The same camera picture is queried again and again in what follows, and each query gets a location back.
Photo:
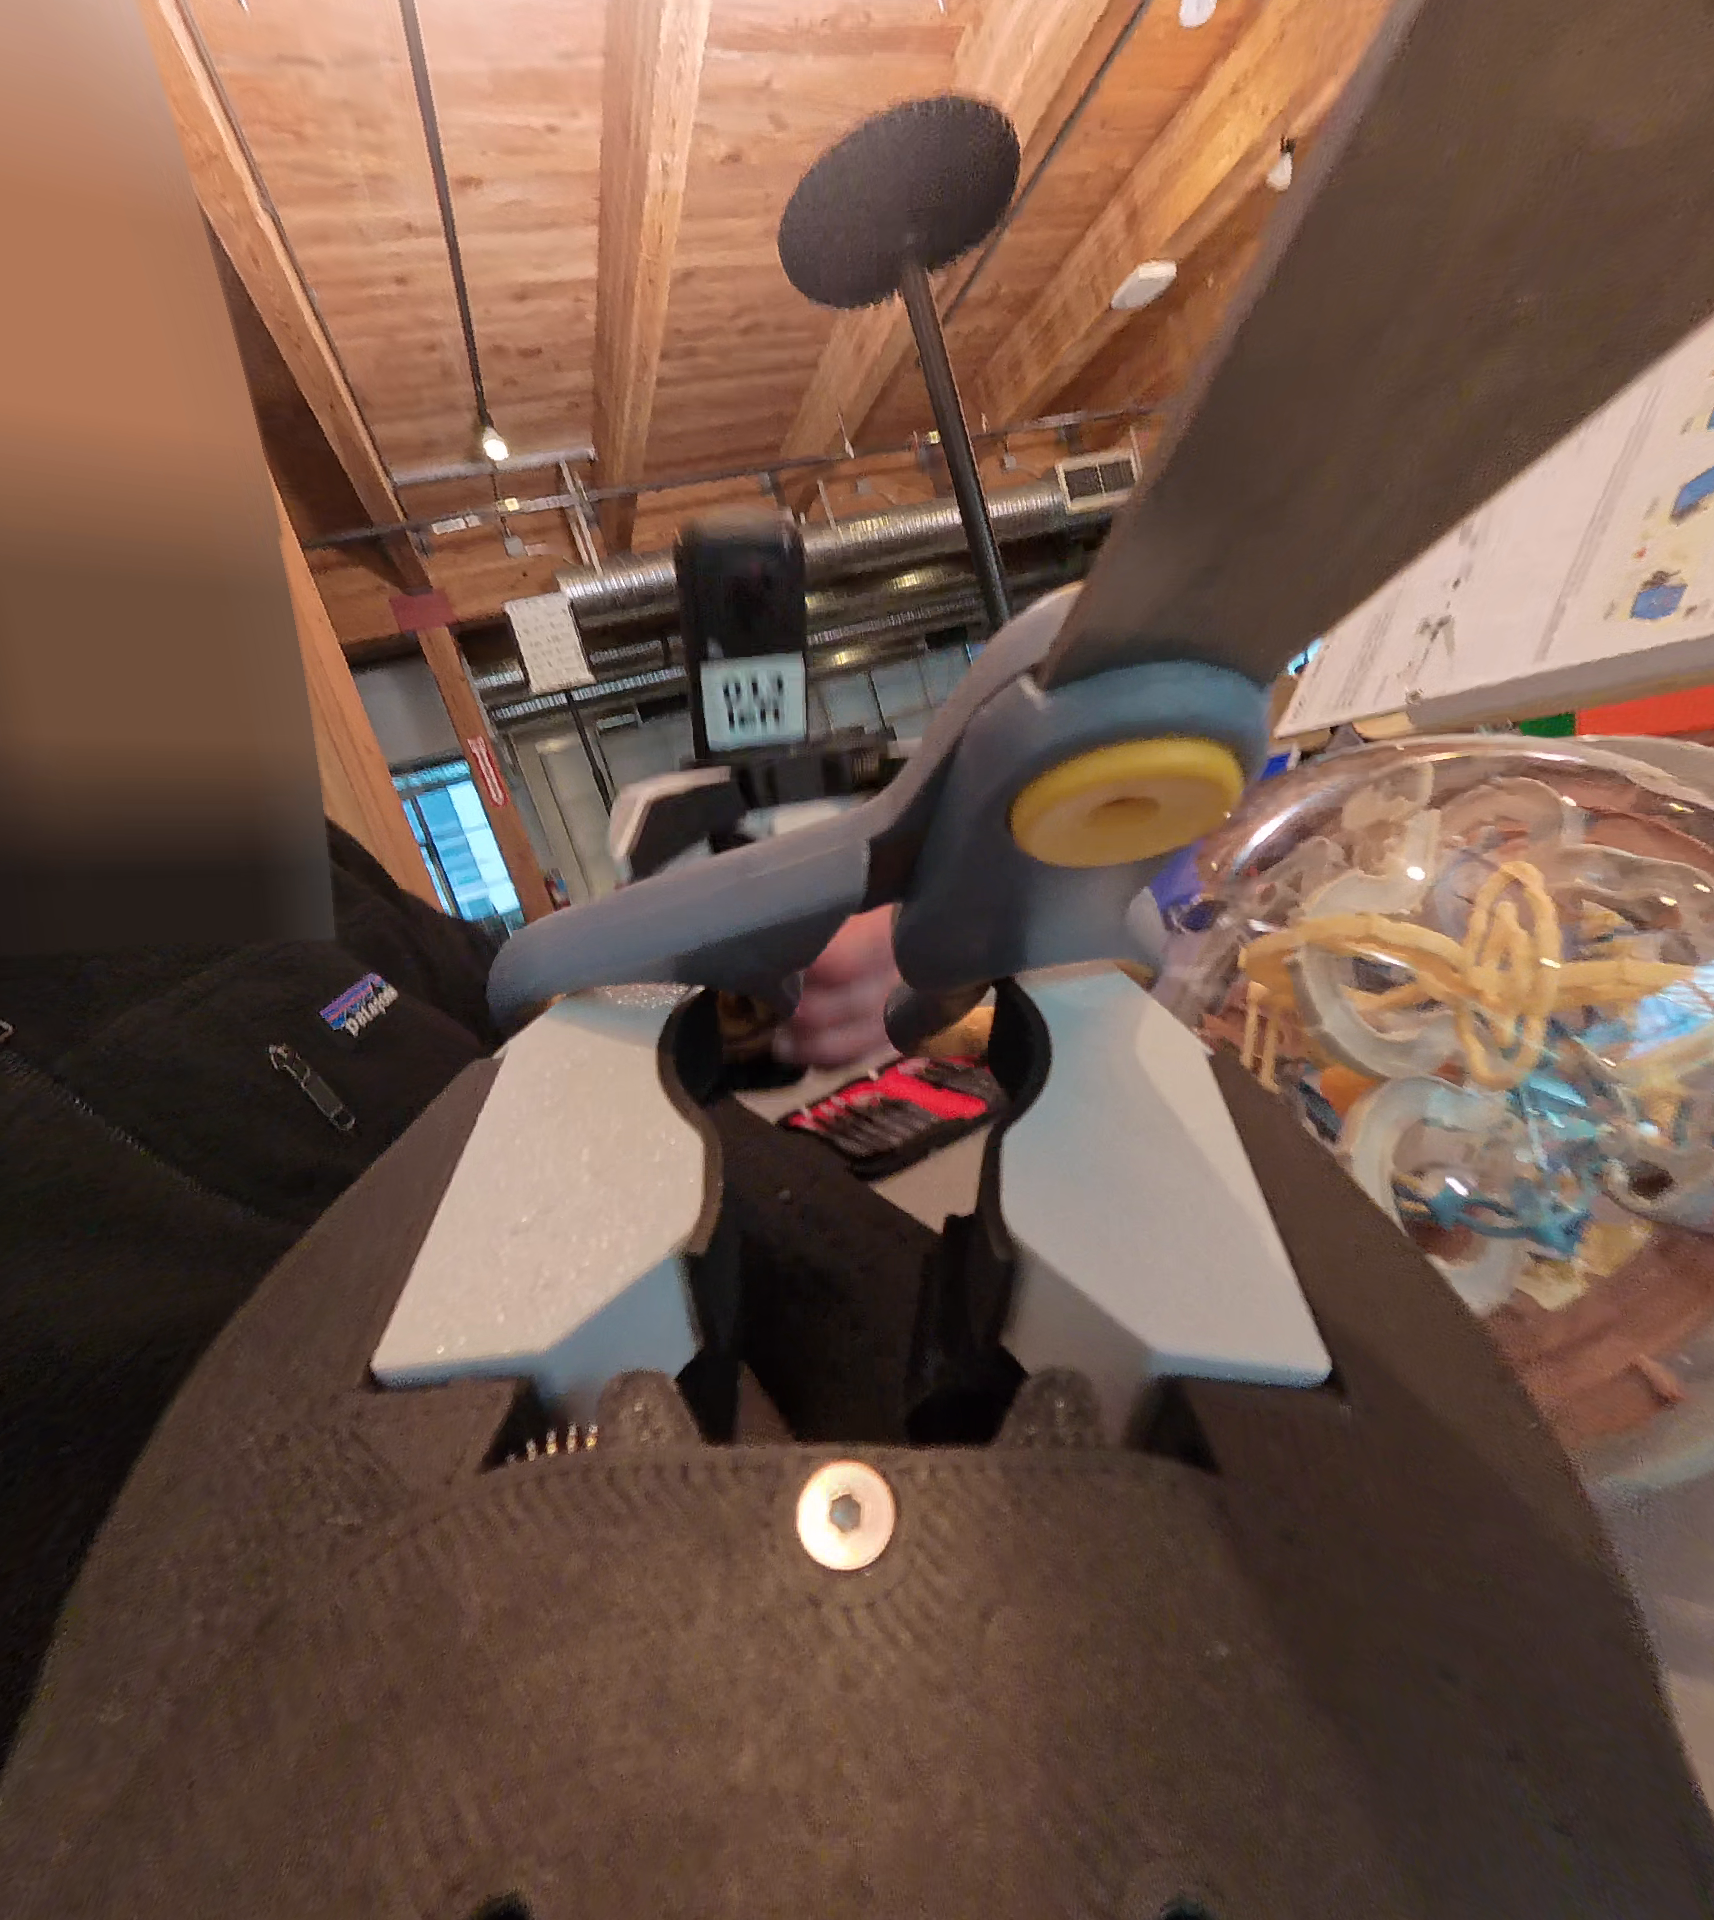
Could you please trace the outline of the white paper sign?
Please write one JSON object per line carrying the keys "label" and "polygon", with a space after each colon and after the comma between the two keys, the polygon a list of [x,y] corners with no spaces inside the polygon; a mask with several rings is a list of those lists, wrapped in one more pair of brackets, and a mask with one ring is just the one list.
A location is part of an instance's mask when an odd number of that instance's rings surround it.
{"label": "white paper sign", "polygon": [[593,685],[598,673],[573,605],[564,592],[548,589],[509,598],[503,603],[503,617],[534,698],[573,694]]}

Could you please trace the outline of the silver air duct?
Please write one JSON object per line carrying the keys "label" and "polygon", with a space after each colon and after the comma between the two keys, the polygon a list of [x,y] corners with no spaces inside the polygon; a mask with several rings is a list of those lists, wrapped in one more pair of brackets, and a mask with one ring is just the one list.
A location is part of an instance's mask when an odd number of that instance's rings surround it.
{"label": "silver air duct", "polygon": [[[1139,471],[1143,471],[1143,449],[1138,444],[1114,444],[1114,448],[1119,445],[1135,449]],[[1050,467],[1031,484],[985,493],[987,531],[1002,553],[1043,538],[1102,531],[1129,500],[1131,496],[1110,514],[1069,516],[1064,510],[1056,467]],[[835,524],[804,524],[799,552],[804,581],[815,587],[885,567],[949,556],[965,558],[967,540],[962,510],[954,498],[946,496]],[[589,650],[593,633],[677,614],[676,560],[663,550],[609,563],[601,571],[567,567],[556,576],[553,592],[569,599],[584,646]]]}

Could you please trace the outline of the clear maze ball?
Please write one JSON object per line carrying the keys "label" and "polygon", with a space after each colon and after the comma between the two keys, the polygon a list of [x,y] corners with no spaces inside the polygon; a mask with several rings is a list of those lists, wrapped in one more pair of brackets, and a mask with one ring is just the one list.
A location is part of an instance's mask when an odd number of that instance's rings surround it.
{"label": "clear maze ball", "polygon": [[1612,1497],[1714,1473],[1714,747],[1462,732],[1263,780],[1157,997],[1406,1235]]}

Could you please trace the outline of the person's black clothing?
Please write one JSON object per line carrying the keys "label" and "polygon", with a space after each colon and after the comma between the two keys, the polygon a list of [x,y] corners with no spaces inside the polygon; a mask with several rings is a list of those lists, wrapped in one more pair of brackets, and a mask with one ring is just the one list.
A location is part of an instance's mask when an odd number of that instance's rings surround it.
{"label": "person's black clothing", "polygon": [[501,930],[326,844],[321,940],[0,958],[0,1767],[190,1369],[501,1039]]}

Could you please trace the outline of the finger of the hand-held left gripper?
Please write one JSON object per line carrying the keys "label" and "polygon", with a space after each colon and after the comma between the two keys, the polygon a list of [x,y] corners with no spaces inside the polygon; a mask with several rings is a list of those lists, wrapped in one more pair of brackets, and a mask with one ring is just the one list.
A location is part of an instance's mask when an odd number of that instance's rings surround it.
{"label": "finger of the hand-held left gripper", "polygon": [[614,881],[623,887],[677,861],[754,846],[770,821],[731,765],[690,765],[623,785],[606,826]]}

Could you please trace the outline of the person's left hand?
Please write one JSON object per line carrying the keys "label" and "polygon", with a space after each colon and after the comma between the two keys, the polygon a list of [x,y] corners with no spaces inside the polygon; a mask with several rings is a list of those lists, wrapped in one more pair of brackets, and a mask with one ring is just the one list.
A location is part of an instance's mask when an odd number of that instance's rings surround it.
{"label": "person's left hand", "polygon": [[894,955],[895,908],[877,906],[840,924],[804,969],[793,1011],[771,1052],[799,1069],[856,1066],[885,1046],[885,1009],[901,977]]}

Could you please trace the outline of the printed instruction sheet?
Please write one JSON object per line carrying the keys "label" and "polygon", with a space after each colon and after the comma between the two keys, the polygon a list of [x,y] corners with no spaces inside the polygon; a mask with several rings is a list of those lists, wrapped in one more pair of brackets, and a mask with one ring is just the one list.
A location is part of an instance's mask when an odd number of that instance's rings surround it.
{"label": "printed instruction sheet", "polygon": [[1277,732],[1714,633],[1714,315],[1332,625]]}

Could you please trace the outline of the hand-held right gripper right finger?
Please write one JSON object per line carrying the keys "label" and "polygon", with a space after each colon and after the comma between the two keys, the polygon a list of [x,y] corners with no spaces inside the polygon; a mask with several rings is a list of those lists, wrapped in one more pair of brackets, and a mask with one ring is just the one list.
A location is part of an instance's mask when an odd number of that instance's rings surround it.
{"label": "hand-held right gripper right finger", "polygon": [[1206,1046],[1107,966],[1002,981],[994,1013],[1013,1071],[977,1202],[1009,1267],[998,1345],[1098,1400],[1332,1383]]}

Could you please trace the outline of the yellow-handled scissors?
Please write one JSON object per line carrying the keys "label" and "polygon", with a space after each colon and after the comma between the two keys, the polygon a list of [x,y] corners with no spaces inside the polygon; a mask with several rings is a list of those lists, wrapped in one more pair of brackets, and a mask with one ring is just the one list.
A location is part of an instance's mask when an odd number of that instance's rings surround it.
{"label": "yellow-handled scissors", "polygon": [[987,639],[868,802],[522,927],[494,1018],[774,1004],[879,906],[897,1039],[1129,955],[1288,659],[1712,315],[1714,4],[1393,4],[1083,583]]}

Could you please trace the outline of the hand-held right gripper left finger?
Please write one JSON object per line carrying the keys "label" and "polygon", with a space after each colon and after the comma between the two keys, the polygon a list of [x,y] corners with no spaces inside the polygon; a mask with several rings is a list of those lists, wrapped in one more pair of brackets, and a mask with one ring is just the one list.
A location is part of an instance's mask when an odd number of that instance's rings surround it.
{"label": "hand-held right gripper left finger", "polygon": [[367,1369],[381,1387],[509,1380],[598,1400],[699,1354],[696,1264],[719,1153],[668,1052],[691,991],[567,996],[498,1056]]}

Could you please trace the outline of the black vertical pole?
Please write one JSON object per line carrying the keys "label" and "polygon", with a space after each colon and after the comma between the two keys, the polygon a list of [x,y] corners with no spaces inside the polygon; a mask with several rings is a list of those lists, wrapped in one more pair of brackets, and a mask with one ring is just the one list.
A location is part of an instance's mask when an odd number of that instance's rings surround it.
{"label": "black vertical pole", "polygon": [[1020,138],[995,104],[955,92],[908,100],[830,146],[775,229],[804,300],[840,314],[900,300],[992,631],[1012,617],[1009,593],[932,275],[999,226],[1018,172]]}

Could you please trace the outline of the red tool kit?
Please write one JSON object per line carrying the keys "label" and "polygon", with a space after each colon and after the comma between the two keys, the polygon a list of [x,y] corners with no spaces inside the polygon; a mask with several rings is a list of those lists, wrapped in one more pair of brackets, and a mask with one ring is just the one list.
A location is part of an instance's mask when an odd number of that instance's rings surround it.
{"label": "red tool kit", "polygon": [[985,1129],[1007,1109],[1007,1094],[985,1062],[916,1053],[796,1106],[775,1126],[826,1147],[856,1179],[875,1183]]}

